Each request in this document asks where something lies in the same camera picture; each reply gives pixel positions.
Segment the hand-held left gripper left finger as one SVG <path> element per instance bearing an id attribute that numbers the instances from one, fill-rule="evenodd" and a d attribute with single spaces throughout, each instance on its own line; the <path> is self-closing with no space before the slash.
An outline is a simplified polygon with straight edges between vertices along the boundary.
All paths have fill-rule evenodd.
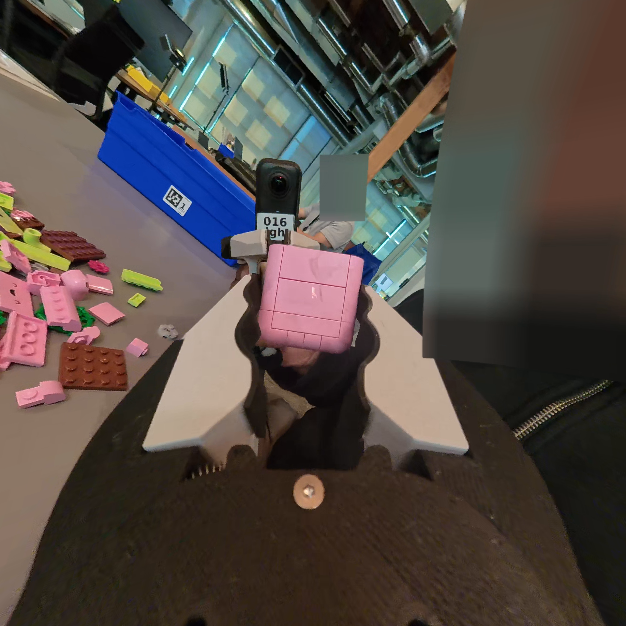
<path id="1" fill-rule="evenodd" d="M 245 403 L 253 386 L 253 356 L 236 340 L 259 275 L 244 277 L 184 335 L 143 441 L 147 452 L 199 448 L 213 463 L 225 463 L 234 446 L 258 456 L 267 432 L 256 434 Z"/>

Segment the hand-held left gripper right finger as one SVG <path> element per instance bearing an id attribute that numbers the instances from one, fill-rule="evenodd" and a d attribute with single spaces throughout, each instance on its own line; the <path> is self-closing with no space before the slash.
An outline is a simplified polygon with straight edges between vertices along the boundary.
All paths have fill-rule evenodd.
<path id="1" fill-rule="evenodd" d="M 422 337 L 369 286 L 357 304 L 357 407 L 364 409 L 365 447 L 382 446 L 400 468 L 416 451 L 463 456 L 469 443 Z"/>

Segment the pink toy brick block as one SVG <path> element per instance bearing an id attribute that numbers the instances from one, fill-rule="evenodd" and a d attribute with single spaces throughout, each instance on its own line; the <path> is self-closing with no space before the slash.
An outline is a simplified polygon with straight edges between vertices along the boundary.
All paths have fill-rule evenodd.
<path id="1" fill-rule="evenodd" d="M 271 245 L 257 317 L 262 342 L 329 354 L 348 350 L 363 267 L 354 255 Z"/>

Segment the person's right hand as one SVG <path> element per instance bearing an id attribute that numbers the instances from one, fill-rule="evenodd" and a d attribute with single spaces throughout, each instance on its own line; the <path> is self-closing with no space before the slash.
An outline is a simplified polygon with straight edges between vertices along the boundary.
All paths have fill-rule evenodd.
<path id="1" fill-rule="evenodd" d="M 316 364 L 322 352 L 303 348 L 280 349 L 281 367 L 294 370 L 298 375 L 306 374 Z"/>

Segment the brown studded plate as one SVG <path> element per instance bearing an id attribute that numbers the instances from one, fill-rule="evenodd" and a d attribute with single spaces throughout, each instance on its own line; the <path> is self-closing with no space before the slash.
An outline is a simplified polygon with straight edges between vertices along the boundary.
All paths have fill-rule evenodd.
<path id="1" fill-rule="evenodd" d="M 125 353 L 119 349 L 64 342 L 58 380 L 67 389 L 128 390 Z"/>
<path id="2" fill-rule="evenodd" d="M 40 242 L 70 263 L 100 261 L 106 253 L 74 231 L 41 231 Z"/>

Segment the blue plastic bin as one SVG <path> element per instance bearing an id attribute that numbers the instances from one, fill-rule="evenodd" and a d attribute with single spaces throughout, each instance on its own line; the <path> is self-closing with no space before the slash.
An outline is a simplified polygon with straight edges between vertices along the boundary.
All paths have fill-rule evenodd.
<path id="1" fill-rule="evenodd" d="M 222 258 L 222 239 L 252 231 L 255 202 L 183 136 L 119 94 L 98 159 Z"/>

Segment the black tripod stand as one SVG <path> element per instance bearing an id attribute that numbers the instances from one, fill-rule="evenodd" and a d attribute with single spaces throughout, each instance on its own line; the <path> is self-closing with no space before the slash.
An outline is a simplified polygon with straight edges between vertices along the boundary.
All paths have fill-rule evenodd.
<path id="1" fill-rule="evenodd" d="M 168 86 L 168 83 L 171 81 L 171 78 L 175 70 L 182 72 L 187 66 L 187 61 L 188 61 L 185 54 L 177 47 L 176 43 L 174 43 L 173 40 L 170 39 L 168 34 L 164 34 L 160 37 L 160 43 L 161 43 L 161 47 L 165 51 L 168 52 L 168 58 L 169 58 L 171 67 L 168 70 L 166 78 L 163 80 L 163 84 L 160 87 L 160 92 L 158 96 L 152 99 L 152 104 L 150 106 L 150 109 L 148 110 L 149 113 L 156 112 L 157 106 L 161 102 L 161 95 L 163 94 L 166 87 Z"/>

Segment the yellow box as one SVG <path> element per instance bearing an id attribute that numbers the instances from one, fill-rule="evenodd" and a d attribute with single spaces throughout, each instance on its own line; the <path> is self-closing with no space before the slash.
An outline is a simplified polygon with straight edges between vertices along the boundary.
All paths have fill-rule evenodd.
<path id="1" fill-rule="evenodd" d="M 148 92 L 150 98 L 154 99 L 158 96 L 160 87 L 147 78 L 140 68 L 129 66 L 126 68 L 126 72 L 133 81 Z"/>

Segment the pile of colourful toy bricks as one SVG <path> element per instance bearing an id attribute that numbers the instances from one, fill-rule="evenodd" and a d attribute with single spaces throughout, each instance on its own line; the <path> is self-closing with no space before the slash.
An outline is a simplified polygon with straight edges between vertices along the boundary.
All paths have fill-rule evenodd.
<path id="1" fill-rule="evenodd" d="M 63 334 L 63 343 L 98 346 L 98 323 L 111 326 L 125 317 L 109 301 L 79 305 L 92 294 L 114 294 L 109 267 L 104 259 L 70 263 L 52 252 L 40 242 L 41 231 L 58 230 L 47 229 L 37 216 L 17 206 L 15 192 L 12 184 L 1 182 L 1 371 L 11 365 L 43 367 L 49 332 Z M 133 338 L 119 350 L 125 358 L 140 358 L 150 347 Z M 16 391 L 15 397 L 19 408 L 30 408 L 60 403 L 67 390 L 72 389 L 62 387 L 57 374 Z"/>

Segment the person's black zip jacket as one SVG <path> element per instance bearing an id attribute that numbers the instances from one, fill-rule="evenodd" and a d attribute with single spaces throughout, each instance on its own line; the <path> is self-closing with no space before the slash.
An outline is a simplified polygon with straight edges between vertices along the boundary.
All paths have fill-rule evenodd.
<path id="1" fill-rule="evenodd" d="M 532 458 L 606 625 L 625 624 L 625 383 L 453 361 Z"/>

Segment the grey panel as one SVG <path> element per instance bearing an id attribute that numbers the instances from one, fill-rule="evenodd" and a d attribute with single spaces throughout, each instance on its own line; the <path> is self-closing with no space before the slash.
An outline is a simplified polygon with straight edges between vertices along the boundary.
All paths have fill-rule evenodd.
<path id="1" fill-rule="evenodd" d="M 173 3 L 137 1 L 138 26 L 133 27 L 145 42 L 138 53 L 139 62 L 164 82 L 173 66 L 171 50 L 182 51 L 192 36 L 192 29 L 174 11 Z"/>

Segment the black office chair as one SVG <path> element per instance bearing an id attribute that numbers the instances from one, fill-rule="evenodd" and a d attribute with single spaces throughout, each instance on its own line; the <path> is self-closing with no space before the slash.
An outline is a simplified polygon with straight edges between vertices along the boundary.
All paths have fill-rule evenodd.
<path id="1" fill-rule="evenodd" d="M 93 113 L 82 115 L 98 123 L 110 80 L 144 46 L 143 38 L 123 17 L 120 4 L 112 3 L 55 52 L 51 89 L 69 104 L 94 105 Z"/>

